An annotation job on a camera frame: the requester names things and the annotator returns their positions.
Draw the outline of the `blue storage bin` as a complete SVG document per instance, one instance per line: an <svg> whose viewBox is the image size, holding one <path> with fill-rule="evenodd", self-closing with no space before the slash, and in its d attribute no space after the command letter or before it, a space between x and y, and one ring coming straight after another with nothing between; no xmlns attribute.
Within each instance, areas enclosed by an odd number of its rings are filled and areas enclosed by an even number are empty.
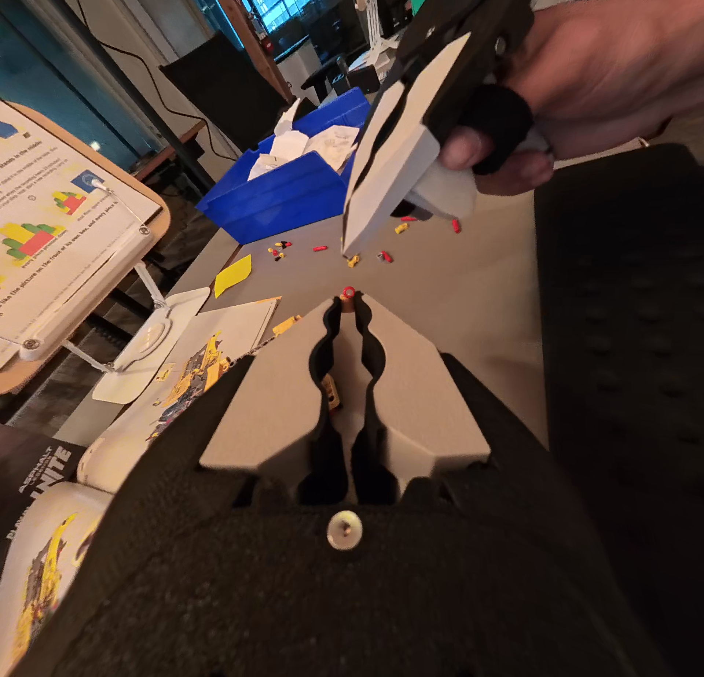
<svg viewBox="0 0 704 677"><path fill-rule="evenodd" d="M370 111L363 92L354 88L293 121L309 137L342 125L360 130ZM341 174L316 153L305 154L252 181L248 176L260 154L268 154L274 135L247 150L224 174L197 209L240 244L257 242L329 217L341 215L354 151Z"/></svg>

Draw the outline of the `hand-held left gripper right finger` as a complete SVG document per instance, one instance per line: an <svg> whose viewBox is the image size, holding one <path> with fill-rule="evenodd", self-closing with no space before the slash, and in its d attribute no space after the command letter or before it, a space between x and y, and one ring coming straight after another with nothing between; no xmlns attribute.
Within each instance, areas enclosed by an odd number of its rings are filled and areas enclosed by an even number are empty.
<svg viewBox="0 0 704 677"><path fill-rule="evenodd" d="M352 447L361 505L393 505L414 479L485 464L491 449L439 349L368 294L354 297L370 375Z"/></svg>

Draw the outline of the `black perforated mat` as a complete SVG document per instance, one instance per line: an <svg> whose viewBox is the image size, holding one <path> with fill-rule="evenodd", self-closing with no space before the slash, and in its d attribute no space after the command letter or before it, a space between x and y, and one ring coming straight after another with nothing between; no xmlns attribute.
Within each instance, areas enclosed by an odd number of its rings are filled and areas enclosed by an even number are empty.
<svg viewBox="0 0 704 677"><path fill-rule="evenodd" d="M549 446L677 676L703 675L703 166L660 144L534 198Z"/></svg>

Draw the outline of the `toy car set box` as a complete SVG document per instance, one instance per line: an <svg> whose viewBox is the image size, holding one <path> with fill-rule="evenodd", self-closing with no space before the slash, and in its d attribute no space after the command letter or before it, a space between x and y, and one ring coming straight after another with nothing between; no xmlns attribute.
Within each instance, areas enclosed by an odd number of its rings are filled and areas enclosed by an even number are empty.
<svg viewBox="0 0 704 677"><path fill-rule="evenodd" d="M1 425L1 567L31 504L62 481L76 478L83 445Z"/></svg>

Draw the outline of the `person's right hand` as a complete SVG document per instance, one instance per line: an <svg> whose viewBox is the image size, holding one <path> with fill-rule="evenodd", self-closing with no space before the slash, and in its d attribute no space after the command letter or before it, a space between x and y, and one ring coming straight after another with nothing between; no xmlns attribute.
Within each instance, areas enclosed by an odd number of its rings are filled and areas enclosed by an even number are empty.
<svg viewBox="0 0 704 677"><path fill-rule="evenodd" d="M645 0L595 0L536 12L531 31L503 64L499 84L527 102L548 151L515 151L502 167L477 177L480 192L513 196L545 184L557 160L621 145L657 127L646 119L655 27L627 19Z"/></svg>

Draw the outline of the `open instruction booklet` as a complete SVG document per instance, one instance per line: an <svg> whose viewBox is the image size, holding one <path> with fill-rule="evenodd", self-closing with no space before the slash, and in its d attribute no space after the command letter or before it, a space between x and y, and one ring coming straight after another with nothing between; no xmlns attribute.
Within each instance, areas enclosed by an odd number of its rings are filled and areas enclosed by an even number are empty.
<svg viewBox="0 0 704 677"><path fill-rule="evenodd" d="M55 614L107 507L151 444L241 356L255 348L278 299L198 314L154 380L58 479L48 465L10 540L1 570L1 675Z"/></svg>

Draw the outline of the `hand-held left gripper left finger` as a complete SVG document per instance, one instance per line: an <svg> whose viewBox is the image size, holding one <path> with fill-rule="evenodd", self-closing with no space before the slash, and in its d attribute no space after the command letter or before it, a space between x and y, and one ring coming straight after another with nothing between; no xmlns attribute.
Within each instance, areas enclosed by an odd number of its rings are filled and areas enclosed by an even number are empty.
<svg viewBox="0 0 704 677"><path fill-rule="evenodd" d="M340 320L340 298L328 298L259 350L201 455L203 468L276 480L304 505L347 496L344 449L324 383Z"/></svg>

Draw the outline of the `crumpled white paper bags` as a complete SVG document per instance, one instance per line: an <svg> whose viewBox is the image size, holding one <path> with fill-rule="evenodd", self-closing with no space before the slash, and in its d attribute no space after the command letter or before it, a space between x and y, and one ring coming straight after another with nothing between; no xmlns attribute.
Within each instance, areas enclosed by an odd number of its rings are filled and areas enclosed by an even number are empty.
<svg viewBox="0 0 704 677"><path fill-rule="evenodd" d="M302 99L297 98L275 126L274 140L268 154L260 154L252 166L248 181L267 174L305 154L316 153L330 168L341 174L357 146L359 129L333 125L313 137L294 130L293 121Z"/></svg>

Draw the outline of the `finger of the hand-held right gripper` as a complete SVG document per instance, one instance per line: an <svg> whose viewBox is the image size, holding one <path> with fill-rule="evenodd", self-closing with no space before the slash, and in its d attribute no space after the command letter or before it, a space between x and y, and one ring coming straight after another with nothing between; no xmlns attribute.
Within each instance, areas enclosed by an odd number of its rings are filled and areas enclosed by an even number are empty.
<svg viewBox="0 0 704 677"><path fill-rule="evenodd" d="M438 163L441 143L424 124L422 118L439 91L445 76L470 39L468 32L448 44L418 75L415 82L406 86L408 95L392 138L386 146L393 152L392 168L399 173L394 177L377 219L370 225L364 240L343 240L342 255L352 258L363 250L364 244L403 200L412 208L446 219L458 218L461 222L472 215L472 172L451 171Z"/></svg>
<svg viewBox="0 0 704 677"><path fill-rule="evenodd" d="M373 111L360 136L345 200L342 239L364 240L377 219L394 177L392 138L406 104L408 90L398 80L374 101Z"/></svg>

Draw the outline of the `brown wooden pillar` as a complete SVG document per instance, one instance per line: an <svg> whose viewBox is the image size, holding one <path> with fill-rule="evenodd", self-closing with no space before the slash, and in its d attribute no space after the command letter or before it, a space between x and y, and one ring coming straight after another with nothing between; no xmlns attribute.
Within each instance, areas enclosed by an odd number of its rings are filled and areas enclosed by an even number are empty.
<svg viewBox="0 0 704 677"><path fill-rule="evenodd" d="M259 74L287 103L293 103L296 97L280 73L273 57L261 44L242 0L217 0L217 2Z"/></svg>

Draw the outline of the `white stand with wooden board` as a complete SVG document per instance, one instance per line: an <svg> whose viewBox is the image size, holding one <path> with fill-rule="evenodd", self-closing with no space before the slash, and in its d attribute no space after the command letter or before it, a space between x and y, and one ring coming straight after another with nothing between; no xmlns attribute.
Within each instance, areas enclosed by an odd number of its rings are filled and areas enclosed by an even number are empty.
<svg viewBox="0 0 704 677"><path fill-rule="evenodd" d="M356 0L356 9L366 14L370 50L352 62L351 69L356 70L362 66L376 67L379 57L383 53L398 48L399 36L396 34L390 39L383 38L377 0Z"/></svg>

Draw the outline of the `grey desk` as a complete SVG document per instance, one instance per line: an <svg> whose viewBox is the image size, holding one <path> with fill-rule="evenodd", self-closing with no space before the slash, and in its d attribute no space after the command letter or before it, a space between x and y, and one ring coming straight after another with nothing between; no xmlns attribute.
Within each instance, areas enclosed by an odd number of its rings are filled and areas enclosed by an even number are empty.
<svg viewBox="0 0 704 677"><path fill-rule="evenodd" d="M240 246L219 230L172 293L211 286L248 254L249 278L211 296L203 311L278 295L276 315L285 320L353 286L460 360L547 447L533 204L530 192L480 194L460 234L438 217L401 234L394 232L400 220L387 220L355 268L340 254L341 216L286 233L293 246L279 262L268 254L272 239ZM330 250L312 252L317 245ZM380 250L393 263L380 262Z"/></svg>

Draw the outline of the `yellow paper note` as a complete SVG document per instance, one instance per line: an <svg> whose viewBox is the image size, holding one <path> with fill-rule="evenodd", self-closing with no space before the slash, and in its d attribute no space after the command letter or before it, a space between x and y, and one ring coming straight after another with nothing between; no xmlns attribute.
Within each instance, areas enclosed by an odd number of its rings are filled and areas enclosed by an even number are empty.
<svg viewBox="0 0 704 677"><path fill-rule="evenodd" d="M249 278L252 272L252 259L248 254L224 268L216 276L214 295L219 298L224 292Z"/></svg>

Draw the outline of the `scattered small brick pieces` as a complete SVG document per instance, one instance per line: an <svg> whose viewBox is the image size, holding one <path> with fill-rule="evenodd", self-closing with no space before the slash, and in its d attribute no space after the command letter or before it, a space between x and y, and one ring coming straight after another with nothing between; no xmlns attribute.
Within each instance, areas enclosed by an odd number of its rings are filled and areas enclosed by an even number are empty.
<svg viewBox="0 0 704 677"><path fill-rule="evenodd" d="M413 215L403 215L400 218L400 221L400 224L394 229L394 232L396 234L401 234L405 232L409 228L410 223L420 222L421 218ZM458 218L451 219L451 225L454 233L460 234L462 232L462 223ZM275 243L274 246L269 247L268 253L272 256L272 259L275 262L278 262L286 257L286 250L290 247L292 247L292 242L282 240L280 242ZM314 253L321 253L330 250L330 248L327 245L317 245L313 246L311 250ZM394 261L393 257L386 250L380 250L377 253L377 259L380 262L388 264L392 264ZM356 253L352 258L347 259L348 267L355 268L360 262L360 260L360 254Z"/></svg>

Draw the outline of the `yellow toy brick car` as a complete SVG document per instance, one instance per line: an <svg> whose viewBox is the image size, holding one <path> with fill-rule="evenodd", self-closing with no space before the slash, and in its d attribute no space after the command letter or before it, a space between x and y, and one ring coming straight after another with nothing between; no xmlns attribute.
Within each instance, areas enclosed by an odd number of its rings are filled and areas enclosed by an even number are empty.
<svg viewBox="0 0 704 677"><path fill-rule="evenodd" d="M234 362L239 362L244 356L255 356L260 350L262 350L264 347L266 347L268 344L270 344L272 341L274 341L276 338L280 337L283 335L285 332L290 330L295 324L303 320L304 317L300 314L297 314L295 316L291 316L290 318L286 319L285 321L282 321L278 325L274 326L272 328L272 336L269 337L268 339L259 342L257 345L252 347L248 352L244 353L242 356L239 356L238 358L235 359ZM322 379L322 385L323 389L325 391L325 394L327 396L327 402L328 402L328 408L330 412L333 412L337 409L341 409L341 399L339 396L339 392L337 390L337 385L334 382L331 374L326 374L323 379Z"/></svg>

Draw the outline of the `black metal pole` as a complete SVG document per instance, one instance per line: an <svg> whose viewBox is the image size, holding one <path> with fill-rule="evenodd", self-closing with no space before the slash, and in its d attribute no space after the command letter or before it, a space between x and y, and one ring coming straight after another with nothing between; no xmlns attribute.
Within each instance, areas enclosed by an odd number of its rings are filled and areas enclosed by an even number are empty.
<svg viewBox="0 0 704 677"><path fill-rule="evenodd" d="M105 67L114 81L127 93L129 99L150 121L158 133L163 136L163 139L166 140L168 145L175 150L177 156L182 160L185 166L193 172L203 187L206 190L214 188L215 181L201 166L198 159L189 151L188 147L183 145L178 136L171 130L156 109L146 100L128 76L124 74L121 67L115 62L110 53L103 47L93 33L89 31L88 27L80 21L69 4L65 0L50 0L50 2L72 31L90 48L94 56L100 60L102 66Z"/></svg>

